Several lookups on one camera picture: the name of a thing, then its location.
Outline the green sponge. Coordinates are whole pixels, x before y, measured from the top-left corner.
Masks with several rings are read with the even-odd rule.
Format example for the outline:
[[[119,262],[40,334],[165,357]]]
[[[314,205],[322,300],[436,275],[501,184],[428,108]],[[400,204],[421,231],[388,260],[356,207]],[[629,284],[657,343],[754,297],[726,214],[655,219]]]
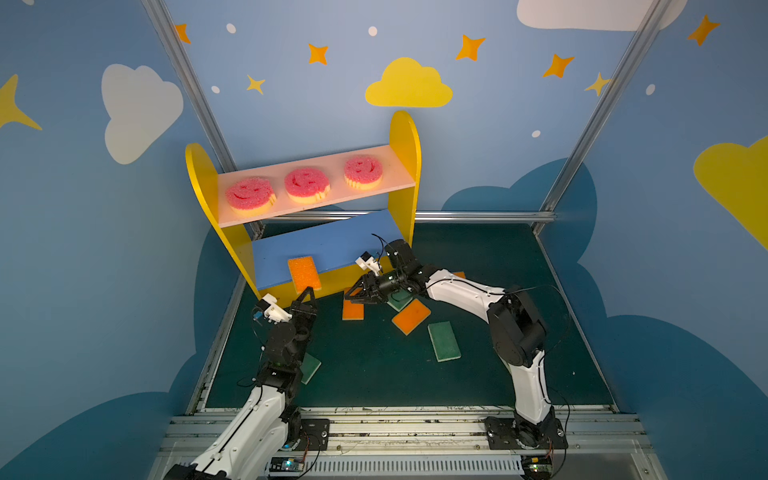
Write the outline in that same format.
[[[402,311],[413,300],[413,295],[408,291],[393,292],[388,296],[387,304],[396,312]]]
[[[461,358],[461,351],[450,322],[431,323],[428,333],[438,363]]]
[[[301,383],[307,385],[321,367],[322,362],[313,355],[306,353],[301,365]]]

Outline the pink smiley sponge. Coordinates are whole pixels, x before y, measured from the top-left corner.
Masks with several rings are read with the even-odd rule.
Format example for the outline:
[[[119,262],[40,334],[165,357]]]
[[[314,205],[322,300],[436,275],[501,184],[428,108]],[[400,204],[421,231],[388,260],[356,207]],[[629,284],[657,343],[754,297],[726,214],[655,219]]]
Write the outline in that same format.
[[[328,177],[317,168],[298,168],[284,178],[284,188],[288,197],[300,204],[314,204],[322,201],[330,192]]]
[[[371,190],[378,187],[383,179],[383,165],[374,156],[359,155],[345,162],[343,173],[345,183],[349,187]]]
[[[263,177],[248,177],[225,192],[232,211],[239,216],[253,216],[270,210],[277,202],[277,195],[270,181]]]

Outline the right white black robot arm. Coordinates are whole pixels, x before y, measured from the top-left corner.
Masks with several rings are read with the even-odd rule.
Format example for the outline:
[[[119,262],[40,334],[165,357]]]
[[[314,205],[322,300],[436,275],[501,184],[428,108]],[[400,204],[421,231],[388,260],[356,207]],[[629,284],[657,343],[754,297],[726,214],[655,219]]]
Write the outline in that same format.
[[[544,359],[547,327],[524,288],[491,287],[421,263],[403,239],[387,243],[383,252],[392,270],[364,252],[356,264],[364,274],[344,294],[356,304],[380,304],[404,292],[453,305],[485,321],[491,345],[509,372],[515,391],[514,419],[486,420],[489,444],[504,449],[566,449],[566,428],[556,417],[547,390]]]

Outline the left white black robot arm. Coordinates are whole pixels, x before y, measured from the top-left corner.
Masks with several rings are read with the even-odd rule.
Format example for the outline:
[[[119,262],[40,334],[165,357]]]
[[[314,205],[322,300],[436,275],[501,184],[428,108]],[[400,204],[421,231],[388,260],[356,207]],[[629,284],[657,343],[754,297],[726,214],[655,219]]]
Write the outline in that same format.
[[[267,294],[255,311],[273,327],[248,399],[210,447],[189,465],[173,465],[166,479],[256,479],[279,450],[299,440],[301,417],[293,400],[318,313],[314,289],[305,288],[286,308]]]

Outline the yellow shelf with pink and blue boards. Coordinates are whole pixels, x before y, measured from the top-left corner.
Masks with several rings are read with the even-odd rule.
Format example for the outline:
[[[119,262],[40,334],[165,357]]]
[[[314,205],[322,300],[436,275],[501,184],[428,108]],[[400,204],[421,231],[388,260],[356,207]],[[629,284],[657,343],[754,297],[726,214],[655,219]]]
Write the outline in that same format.
[[[344,165],[357,155],[372,156],[381,162],[383,177],[375,188],[360,190],[346,183]],[[198,202],[245,281],[257,297],[271,294],[281,306],[288,305],[298,294],[289,271],[289,260],[312,258],[321,282],[315,294],[328,296],[350,287],[359,278],[362,271],[355,261],[363,252],[378,252],[382,240],[410,242],[413,239],[422,151],[416,125],[405,111],[394,113],[389,142],[378,147],[229,173],[218,173],[199,144],[188,145],[185,157]],[[284,188],[285,177],[299,168],[316,168],[329,179],[329,193],[314,205],[320,211],[329,205],[381,194],[387,195],[387,206],[346,219],[335,213],[329,223],[252,239],[246,228],[248,223],[308,210],[308,205],[291,200]],[[262,213],[243,216],[228,205],[225,192],[249,177],[267,179],[276,194],[276,202]]]

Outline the back aluminium floor bar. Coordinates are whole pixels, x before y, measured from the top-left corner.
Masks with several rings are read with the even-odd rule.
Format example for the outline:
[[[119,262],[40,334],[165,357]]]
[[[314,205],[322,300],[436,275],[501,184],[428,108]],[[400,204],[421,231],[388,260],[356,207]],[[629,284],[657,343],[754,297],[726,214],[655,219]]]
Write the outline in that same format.
[[[369,211],[303,211],[285,214],[270,219],[271,222],[329,222],[347,220],[367,215]],[[548,224],[556,220],[553,212],[507,212],[507,211],[417,211],[417,223],[463,223],[463,224]]]

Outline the left small circuit board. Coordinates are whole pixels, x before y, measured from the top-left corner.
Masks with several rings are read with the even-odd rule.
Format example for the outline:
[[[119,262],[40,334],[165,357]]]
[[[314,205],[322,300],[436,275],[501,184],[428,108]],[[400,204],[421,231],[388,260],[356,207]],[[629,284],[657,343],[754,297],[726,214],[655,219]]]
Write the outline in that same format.
[[[268,473],[271,476],[287,474],[298,476],[304,473],[306,462],[298,457],[273,457],[270,460]]]

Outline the small circuit board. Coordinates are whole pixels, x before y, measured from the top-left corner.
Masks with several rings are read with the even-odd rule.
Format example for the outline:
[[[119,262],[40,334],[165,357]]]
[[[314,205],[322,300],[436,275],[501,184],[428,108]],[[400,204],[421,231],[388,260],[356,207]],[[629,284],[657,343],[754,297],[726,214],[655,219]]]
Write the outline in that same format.
[[[298,476],[304,473],[306,462],[298,457],[273,457],[270,460],[268,473],[271,476],[287,474]]]
[[[520,461],[522,478],[528,480],[548,480],[553,474],[553,463],[546,456],[523,456]]]

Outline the right small circuit board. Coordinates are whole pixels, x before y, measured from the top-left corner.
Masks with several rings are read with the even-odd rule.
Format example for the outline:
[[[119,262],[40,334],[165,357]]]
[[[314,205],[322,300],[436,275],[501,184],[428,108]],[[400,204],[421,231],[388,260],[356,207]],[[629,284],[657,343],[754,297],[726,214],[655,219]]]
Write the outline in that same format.
[[[520,461],[522,478],[528,480],[548,480],[553,474],[553,463],[546,456],[523,456]]]

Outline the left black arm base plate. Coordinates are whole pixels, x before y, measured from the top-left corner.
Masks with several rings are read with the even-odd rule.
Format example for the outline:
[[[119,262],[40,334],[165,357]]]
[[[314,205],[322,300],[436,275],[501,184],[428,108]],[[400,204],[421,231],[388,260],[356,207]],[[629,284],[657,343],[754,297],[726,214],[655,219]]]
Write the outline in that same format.
[[[299,419],[290,420],[288,437],[282,447],[283,451],[326,451],[330,436],[330,420]]]

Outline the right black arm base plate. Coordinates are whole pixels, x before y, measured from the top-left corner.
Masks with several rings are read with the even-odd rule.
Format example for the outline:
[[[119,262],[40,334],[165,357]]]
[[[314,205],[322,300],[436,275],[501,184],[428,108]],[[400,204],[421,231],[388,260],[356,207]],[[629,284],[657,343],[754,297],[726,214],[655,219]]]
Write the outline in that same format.
[[[549,450],[569,447],[565,429],[555,416],[547,416],[534,424],[522,417],[486,417],[483,420],[486,438],[491,450]]]

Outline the aluminium rail frame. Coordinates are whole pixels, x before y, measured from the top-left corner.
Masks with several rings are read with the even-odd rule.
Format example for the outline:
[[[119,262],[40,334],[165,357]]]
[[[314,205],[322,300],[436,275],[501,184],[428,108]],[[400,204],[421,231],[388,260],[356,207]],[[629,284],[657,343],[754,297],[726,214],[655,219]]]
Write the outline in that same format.
[[[558,405],[568,447],[554,453],[557,479],[663,479],[666,474],[640,419],[607,405]],[[484,421],[511,418],[508,407],[310,407],[326,423],[326,450],[308,457],[313,479],[517,479],[520,447],[494,450]]]

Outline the left aluminium corner post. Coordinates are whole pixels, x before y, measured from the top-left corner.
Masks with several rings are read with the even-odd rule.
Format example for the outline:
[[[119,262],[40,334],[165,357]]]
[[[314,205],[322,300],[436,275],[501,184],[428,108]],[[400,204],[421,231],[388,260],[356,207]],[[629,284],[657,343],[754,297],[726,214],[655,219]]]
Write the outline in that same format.
[[[185,51],[185,43],[181,40],[175,28],[165,2],[161,0],[142,0],[141,3],[181,81],[183,90],[191,102],[221,169],[225,173],[236,171],[236,163]]]

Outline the aluminium corner post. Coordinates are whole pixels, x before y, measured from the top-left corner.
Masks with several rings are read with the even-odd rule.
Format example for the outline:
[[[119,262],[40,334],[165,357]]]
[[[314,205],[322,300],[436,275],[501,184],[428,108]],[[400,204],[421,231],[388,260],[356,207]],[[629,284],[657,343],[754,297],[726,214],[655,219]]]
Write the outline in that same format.
[[[555,210],[573,182],[588,153],[598,139],[611,113],[618,104],[626,87],[647,55],[657,35],[662,30],[663,19],[671,8],[671,0],[655,0],[650,6],[633,35],[625,53],[621,57],[612,80],[591,114],[574,149],[557,175],[546,195],[537,220],[532,224],[532,232],[538,237],[547,223],[555,221]]]
[[[185,43],[181,40],[175,28],[165,2],[161,0],[142,0],[141,3],[181,81],[183,90],[191,102],[221,169],[225,173],[236,171],[236,163],[185,51]]]

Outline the right aluminium corner post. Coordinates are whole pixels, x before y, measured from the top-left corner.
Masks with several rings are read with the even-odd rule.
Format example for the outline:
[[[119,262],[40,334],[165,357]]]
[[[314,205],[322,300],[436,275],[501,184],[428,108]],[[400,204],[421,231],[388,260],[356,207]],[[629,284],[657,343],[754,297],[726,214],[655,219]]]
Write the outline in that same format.
[[[626,87],[647,55],[657,35],[662,30],[663,19],[671,8],[671,0],[655,0],[650,6],[633,35],[625,53],[621,57],[612,80],[591,114],[574,149],[557,175],[546,195],[537,220],[532,224],[532,232],[538,237],[547,223],[555,221],[555,210],[573,182],[588,153],[598,139],[611,113],[618,104]]]

